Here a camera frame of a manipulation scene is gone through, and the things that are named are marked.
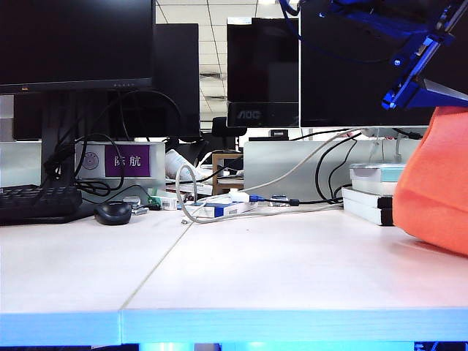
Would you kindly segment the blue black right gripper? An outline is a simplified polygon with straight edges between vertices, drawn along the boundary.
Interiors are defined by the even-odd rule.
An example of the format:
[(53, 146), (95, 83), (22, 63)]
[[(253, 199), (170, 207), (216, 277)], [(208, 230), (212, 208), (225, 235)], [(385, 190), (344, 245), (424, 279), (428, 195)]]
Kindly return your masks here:
[(399, 52), (393, 63), (401, 65), (401, 72), (383, 97), (383, 108), (467, 107), (465, 93), (421, 75), (437, 51), (453, 43), (453, 30), (466, 11), (466, 1), (444, 1), (431, 16), (429, 28)]

